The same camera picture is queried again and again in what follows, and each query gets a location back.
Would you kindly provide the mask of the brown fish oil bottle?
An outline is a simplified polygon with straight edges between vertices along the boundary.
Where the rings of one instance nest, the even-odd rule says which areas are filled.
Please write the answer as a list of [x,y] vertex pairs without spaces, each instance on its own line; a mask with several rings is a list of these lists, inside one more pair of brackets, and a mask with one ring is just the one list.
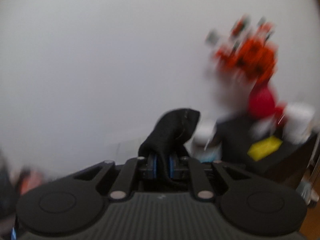
[[197,126],[191,152],[201,163],[221,160],[221,138],[216,132],[215,122],[204,121]]

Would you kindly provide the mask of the black box on desk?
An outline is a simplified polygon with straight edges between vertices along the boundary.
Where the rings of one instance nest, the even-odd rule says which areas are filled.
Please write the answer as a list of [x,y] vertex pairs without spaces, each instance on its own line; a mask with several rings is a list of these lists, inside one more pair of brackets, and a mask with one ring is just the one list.
[[253,120],[245,115],[217,122],[222,161],[242,165],[249,172],[274,180],[305,171],[316,143],[315,132],[305,143],[293,144],[275,135],[254,139],[252,126]]

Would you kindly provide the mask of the red ribbed vase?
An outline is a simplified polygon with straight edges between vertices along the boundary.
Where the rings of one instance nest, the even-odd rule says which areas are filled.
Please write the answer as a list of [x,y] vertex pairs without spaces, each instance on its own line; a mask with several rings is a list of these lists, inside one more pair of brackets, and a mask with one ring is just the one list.
[[279,102],[276,91],[268,84],[254,86],[248,97],[247,114],[254,120],[261,120],[275,116],[280,118],[287,106],[286,102]]

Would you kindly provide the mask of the pink power strip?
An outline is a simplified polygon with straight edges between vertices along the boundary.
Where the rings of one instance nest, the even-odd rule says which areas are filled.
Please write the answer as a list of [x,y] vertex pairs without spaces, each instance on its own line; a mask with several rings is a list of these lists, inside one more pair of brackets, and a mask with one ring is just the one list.
[[29,171],[21,180],[20,195],[42,185],[44,176],[38,171]]

